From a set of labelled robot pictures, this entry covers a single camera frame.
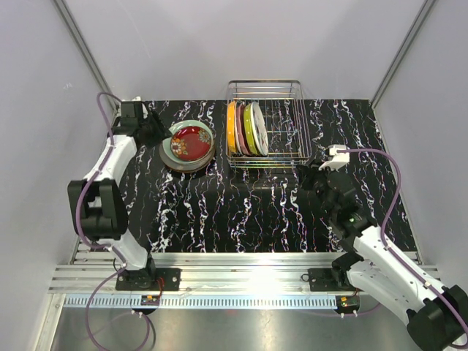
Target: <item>black marble countertop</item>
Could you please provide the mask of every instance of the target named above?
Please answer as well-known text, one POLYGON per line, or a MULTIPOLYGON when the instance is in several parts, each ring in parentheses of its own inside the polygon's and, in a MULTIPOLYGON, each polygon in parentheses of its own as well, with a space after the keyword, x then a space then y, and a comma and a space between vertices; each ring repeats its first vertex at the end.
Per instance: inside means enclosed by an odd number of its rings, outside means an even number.
MULTIPOLYGON (((313 158, 325 148, 384 149, 368 100, 306 100, 313 158)), ((335 252, 341 251, 323 218, 314 215, 310 194, 298 186, 295 170, 237 170, 225 156, 225 101, 146 103, 166 123, 197 119, 215 132, 216 158, 210 167, 184 175, 168 170, 158 148, 141 148, 129 163, 120 188, 129 229, 154 252, 335 252)), ((381 223, 396 182, 381 156, 353 154, 352 174, 364 208, 381 223)), ((399 200, 387 234, 404 251, 416 251, 399 200)))

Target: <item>stack of plates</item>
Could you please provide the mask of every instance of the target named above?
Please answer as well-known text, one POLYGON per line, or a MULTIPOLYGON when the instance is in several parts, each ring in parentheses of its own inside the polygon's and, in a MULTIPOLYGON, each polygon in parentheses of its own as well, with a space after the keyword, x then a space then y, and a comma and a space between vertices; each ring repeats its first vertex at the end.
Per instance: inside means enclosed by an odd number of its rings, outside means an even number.
POLYGON ((159 146, 161 160, 171 170, 182 173, 205 168, 214 157, 215 147, 210 128, 196 120, 182 121, 169 128, 173 135, 159 146))
POLYGON ((268 133, 258 102, 227 106, 227 147, 234 154, 268 155, 268 133))

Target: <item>wire dish rack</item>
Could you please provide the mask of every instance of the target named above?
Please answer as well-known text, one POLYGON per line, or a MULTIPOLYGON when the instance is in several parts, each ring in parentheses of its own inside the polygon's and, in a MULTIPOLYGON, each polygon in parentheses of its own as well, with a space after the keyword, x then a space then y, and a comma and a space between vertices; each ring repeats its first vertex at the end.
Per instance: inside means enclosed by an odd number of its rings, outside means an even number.
POLYGON ((259 103, 268 132, 269 152, 267 156, 245 156, 232 153, 226 145, 231 167, 292 168, 310 159, 312 142, 299 81, 231 80, 227 103, 233 100, 259 103))

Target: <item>white robotic arm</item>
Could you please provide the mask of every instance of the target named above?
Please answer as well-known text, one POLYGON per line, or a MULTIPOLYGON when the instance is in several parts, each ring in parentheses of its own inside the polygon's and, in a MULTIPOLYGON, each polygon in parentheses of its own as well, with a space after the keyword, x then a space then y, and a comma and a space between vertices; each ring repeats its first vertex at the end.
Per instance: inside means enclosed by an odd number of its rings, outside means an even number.
POLYGON ((360 289, 390 309, 424 351, 443 350, 459 340, 468 320, 467 294, 429 276, 357 204, 351 178, 337 171, 350 160, 347 147, 333 145, 329 156, 300 170, 302 187, 316 194, 347 252, 332 263, 338 286, 360 289))
POLYGON ((151 255, 128 229, 128 213, 118 184, 139 147, 155 146, 170 134, 157 114, 148 113, 139 99, 121 103, 121 116, 116 119, 112 132, 93 169, 83 179, 69 183, 75 231, 78 233, 75 213, 80 204, 80 229, 86 239, 108 249, 124 264, 116 288, 147 289, 156 281, 156 269, 151 255), (89 188, 80 203, 86 184, 89 188))

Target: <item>red decorative plate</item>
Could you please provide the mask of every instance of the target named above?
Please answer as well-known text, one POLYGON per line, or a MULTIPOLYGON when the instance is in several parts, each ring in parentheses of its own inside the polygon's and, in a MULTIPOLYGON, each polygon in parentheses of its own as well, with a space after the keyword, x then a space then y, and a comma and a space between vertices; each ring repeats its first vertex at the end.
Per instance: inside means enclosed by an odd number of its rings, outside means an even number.
POLYGON ((170 148, 175 157, 183 161, 195 161, 208 153, 212 142, 206 129, 190 126, 173 135, 170 148))

